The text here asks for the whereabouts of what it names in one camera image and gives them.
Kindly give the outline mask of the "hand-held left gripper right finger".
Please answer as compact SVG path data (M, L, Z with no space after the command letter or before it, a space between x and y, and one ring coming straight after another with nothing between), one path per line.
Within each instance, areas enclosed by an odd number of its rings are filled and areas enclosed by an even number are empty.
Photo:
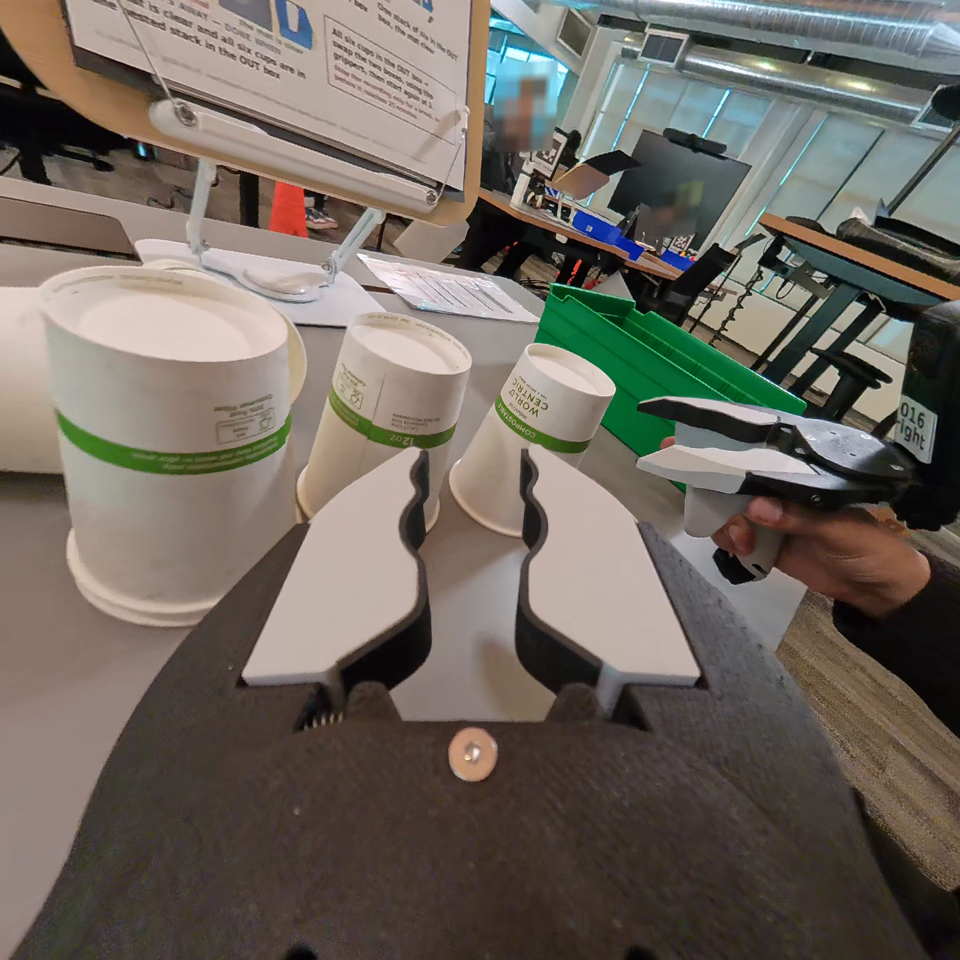
M605 714L630 686L696 687L701 667L630 510L541 446L522 451L519 489L525 671L554 694L589 687Z

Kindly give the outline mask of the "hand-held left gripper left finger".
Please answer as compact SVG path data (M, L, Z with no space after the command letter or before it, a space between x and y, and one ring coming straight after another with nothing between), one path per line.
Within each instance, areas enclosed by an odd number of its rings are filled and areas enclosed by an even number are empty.
M425 450L406 449L310 520L242 671L250 688L313 685L341 710L361 683L388 690L431 650Z

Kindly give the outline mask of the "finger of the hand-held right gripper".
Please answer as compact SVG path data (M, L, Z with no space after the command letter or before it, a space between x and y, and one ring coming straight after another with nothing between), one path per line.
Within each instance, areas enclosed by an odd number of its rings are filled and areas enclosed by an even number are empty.
M751 486L770 486L774 481L812 487L821 478L808 462L765 441L740 444L738 448L718 441L708 446L675 441L638 458L636 468L689 488L723 495L746 495Z
M638 413L674 422L677 426L716 433L738 443L766 443L781 422L779 411L725 400L665 395L637 404Z

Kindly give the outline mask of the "green plastic bin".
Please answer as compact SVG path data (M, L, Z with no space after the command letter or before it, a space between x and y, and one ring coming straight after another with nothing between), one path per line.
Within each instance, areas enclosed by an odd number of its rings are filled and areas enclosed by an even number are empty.
M806 402L631 299L552 284L535 342L578 354L616 393L602 426L638 456L674 433L674 421L643 414L640 402L684 397L745 403L798 415Z

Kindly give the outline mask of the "white paper cup green band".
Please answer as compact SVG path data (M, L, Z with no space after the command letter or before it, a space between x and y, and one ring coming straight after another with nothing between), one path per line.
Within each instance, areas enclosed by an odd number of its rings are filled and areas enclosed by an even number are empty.
M69 270L39 312L78 590L114 618L197 624L297 522L296 331L198 270Z
M296 482L310 520L332 498L402 450L428 454L426 530L436 524L450 444L473 358L421 318L376 311L345 329L316 438Z
M1 471L62 476L39 286L1 290Z
M540 447L578 468L616 391L612 378L578 354L529 344L451 467L452 497L474 522L520 537L522 451Z

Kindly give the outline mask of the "person's right forearm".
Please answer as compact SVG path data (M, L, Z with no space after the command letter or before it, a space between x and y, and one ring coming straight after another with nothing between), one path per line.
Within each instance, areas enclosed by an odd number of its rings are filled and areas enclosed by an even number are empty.
M930 579L905 605L872 618L835 601L833 625L903 681L954 736L959 735L959 570L927 555Z

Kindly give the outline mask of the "height adjustable wooden desk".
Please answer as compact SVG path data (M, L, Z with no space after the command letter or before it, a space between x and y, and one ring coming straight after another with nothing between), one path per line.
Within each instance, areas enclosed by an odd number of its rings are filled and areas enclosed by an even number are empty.
M834 235L816 231L789 219L764 213L759 224L815 271L826 274L836 284L822 305L786 342L764 367L762 376L782 385L797 366L813 352L821 339L842 314L863 294L872 295L864 311L839 333L829 346L841 353L855 342L882 314L906 310L907 318L943 303L957 302L958 284L907 267Z

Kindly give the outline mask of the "grey desk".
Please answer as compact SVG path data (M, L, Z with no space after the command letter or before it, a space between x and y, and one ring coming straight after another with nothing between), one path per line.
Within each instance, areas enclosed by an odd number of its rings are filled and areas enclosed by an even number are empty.
M115 218L128 239L186 240L186 214L2 177L2 196ZM206 220L211 246L320 264L339 244ZM38 286L87 266L52 250L4 246L2 286ZM428 318L470 351L473 366L451 461L462 455L524 347L532 324ZM307 379L294 403L295 470L312 448L343 331L306 328ZM650 522L726 594L758 642L776 650L805 589L779 571L732 586L712 548L682 531L683 497L635 468L636 456L601 428L582 472L635 517ZM438 524L427 535L433 645L425 666L392 696L409 721L539 721L551 694L514 652L522 542L469 519L444 482ZM39 913L109 753L140 698L188 630L121 622L82 598L66 566L69 529L59 477L2 476L2 958Z

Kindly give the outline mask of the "person's right hand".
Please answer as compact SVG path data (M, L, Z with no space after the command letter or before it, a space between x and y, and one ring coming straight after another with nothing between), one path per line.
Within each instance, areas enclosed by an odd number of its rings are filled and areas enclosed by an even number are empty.
M762 530L783 538L775 563L783 574L869 618L885 618L906 606L931 579L925 554L860 509L813 510L757 497L712 540L746 557Z

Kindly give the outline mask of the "black monitor screen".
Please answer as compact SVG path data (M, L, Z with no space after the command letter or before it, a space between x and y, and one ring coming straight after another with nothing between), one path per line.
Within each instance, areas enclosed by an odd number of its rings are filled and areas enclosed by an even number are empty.
M665 236L691 236L705 245L752 171L748 163L709 150L693 150L664 133L645 129L631 152L635 167L619 175L608 210L630 215L638 207L669 226Z

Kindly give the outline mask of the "wooden table with bins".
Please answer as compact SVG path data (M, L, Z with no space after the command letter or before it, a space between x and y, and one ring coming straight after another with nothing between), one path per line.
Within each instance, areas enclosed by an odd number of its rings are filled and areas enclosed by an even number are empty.
M540 230L546 234L563 236L566 238L568 244L579 243L581 246L589 247L595 251L617 257L630 269L639 270L649 276L669 281L675 280L682 274L680 272L677 275L668 275L659 270L654 271L651 269L651 265L647 265L645 263L638 264L638 260L646 251L644 247L642 247L638 256L630 258L628 251L624 248L620 246L610 246L594 241L590 237L585 236L584 234L575 230L569 223L558 221L555 218L551 218L550 216L540 211L533 210L529 207L517 207L512 205L511 198L507 194L498 191L491 191L481 187L478 192L478 198L483 199L485 202L491 204L499 211L508 214L513 220L522 222L528 227Z

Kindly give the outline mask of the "laminated paper card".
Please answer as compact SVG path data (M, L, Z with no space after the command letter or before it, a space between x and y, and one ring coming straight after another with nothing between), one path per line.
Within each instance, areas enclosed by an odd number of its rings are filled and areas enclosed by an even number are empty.
M475 319L534 324L538 318L490 277L416 267L361 252L357 258L407 306L419 311Z

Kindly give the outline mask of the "grey folded board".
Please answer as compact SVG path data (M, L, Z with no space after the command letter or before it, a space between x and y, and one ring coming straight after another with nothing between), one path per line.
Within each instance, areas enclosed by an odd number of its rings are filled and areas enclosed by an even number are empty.
M466 220L447 225L414 220L393 241L403 258L440 264L458 249L469 231Z

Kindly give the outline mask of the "black floor lamp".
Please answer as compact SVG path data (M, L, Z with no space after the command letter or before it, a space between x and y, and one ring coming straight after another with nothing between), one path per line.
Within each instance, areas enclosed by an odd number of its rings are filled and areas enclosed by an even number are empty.
M911 174L906 184L898 191L894 198L886 204L887 215L893 215L899 210L959 139L959 84L954 83L939 87L932 95L929 106L935 114L950 121L950 131L942 142L920 164L914 174Z

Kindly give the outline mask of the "orange traffic cone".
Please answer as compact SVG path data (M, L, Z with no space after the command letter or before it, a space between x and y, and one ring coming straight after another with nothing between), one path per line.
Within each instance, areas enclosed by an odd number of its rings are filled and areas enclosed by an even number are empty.
M305 190L282 181L276 181L270 206L269 230L298 238L307 238Z

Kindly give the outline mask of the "printed instruction sheet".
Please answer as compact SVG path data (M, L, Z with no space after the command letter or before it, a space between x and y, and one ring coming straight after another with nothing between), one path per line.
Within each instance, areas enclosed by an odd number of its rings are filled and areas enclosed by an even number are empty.
M65 2L75 49L427 184L466 173L471 2Z

